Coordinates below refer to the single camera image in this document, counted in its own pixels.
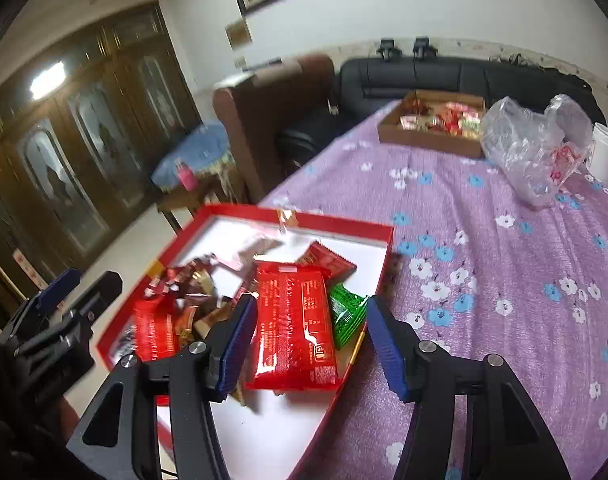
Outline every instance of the silver bolt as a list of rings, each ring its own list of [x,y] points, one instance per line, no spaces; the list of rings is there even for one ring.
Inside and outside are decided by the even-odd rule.
[[[135,366],[137,363],[138,358],[133,354],[129,354],[122,357],[122,360],[120,361],[120,365],[122,365],[124,368],[130,368],[132,366]]]
[[[490,366],[495,366],[495,367],[500,367],[501,365],[503,365],[503,357],[501,357],[500,355],[497,354],[490,354],[488,356],[488,364]]]
[[[206,343],[204,341],[195,341],[188,345],[188,351],[191,354],[201,354],[206,350]]]
[[[432,354],[436,351],[437,345],[433,343],[433,341],[420,341],[420,350],[424,352],[424,354]]]

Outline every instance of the green snack package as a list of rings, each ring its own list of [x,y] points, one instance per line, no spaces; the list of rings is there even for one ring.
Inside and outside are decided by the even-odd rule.
[[[366,319],[367,299],[353,294],[341,283],[335,285],[328,293],[335,348],[338,350],[348,342]]]

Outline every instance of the brown armchair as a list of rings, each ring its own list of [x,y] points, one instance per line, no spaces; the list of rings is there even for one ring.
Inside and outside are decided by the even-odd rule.
[[[285,177],[275,136],[327,102],[333,76],[332,60],[311,54],[259,69],[233,88],[215,90],[213,109],[228,132],[252,202],[259,202]]]

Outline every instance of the cardboard box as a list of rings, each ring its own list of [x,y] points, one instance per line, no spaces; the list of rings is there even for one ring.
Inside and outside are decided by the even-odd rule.
[[[456,137],[439,130],[404,130],[400,124],[400,117],[405,115],[404,109],[407,109],[407,104],[416,98],[423,101],[428,108],[439,107],[440,105],[454,101],[470,105],[478,110],[481,116],[484,116],[486,113],[486,103],[482,97],[453,92],[416,90],[409,93],[377,125],[379,142],[418,146],[439,152],[455,153],[455,155],[463,155],[469,158],[482,158],[484,156],[482,145],[477,139]]]

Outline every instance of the purple tablecloth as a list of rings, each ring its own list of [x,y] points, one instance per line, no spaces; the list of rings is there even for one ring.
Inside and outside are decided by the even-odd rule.
[[[395,317],[453,355],[504,356],[572,478],[591,478],[608,456],[608,189],[581,168],[534,210],[485,160],[380,144],[384,112],[263,204],[394,224]],[[392,478],[411,413],[367,339],[302,478]],[[460,474],[465,421],[462,397],[449,480]]]

